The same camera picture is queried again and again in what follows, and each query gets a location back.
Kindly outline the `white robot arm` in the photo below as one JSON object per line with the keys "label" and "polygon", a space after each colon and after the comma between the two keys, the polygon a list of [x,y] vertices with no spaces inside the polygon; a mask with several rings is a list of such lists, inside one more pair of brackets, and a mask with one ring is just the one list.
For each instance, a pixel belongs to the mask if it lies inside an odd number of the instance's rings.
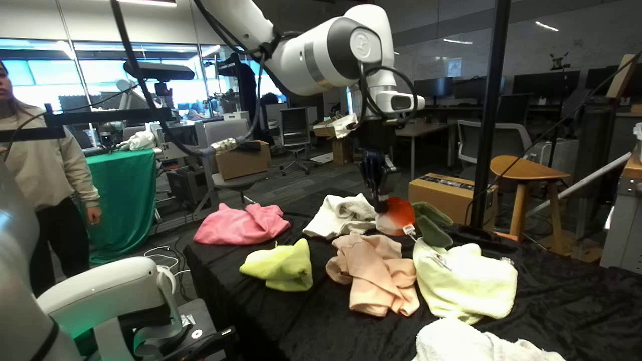
{"label": "white robot arm", "polygon": [[[393,77],[393,37],[385,10],[359,5],[294,39],[277,34],[254,0],[196,0],[215,30],[257,57],[285,90],[322,94],[361,82],[361,101],[383,115],[420,108]],[[100,345],[115,361],[164,361],[184,353],[187,327],[175,305],[175,277],[149,257],[129,257],[84,271],[35,295],[29,263],[38,241],[36,212],[14,176],[0,174],[0,356],[7,361],[83,361],[75,339],[116,329],[124,317],[153,312],[156,319]]]}

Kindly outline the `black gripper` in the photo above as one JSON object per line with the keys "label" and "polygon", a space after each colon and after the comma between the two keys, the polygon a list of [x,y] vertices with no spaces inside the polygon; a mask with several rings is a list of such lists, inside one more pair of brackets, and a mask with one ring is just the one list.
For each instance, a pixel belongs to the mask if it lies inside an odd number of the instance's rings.
{"label": "black gripper", "polygon": [[364,161],[361,161],[361,176],[373,194],[385,188],[388,168],[388,138],[381,129],[368,127],[359,138]]}

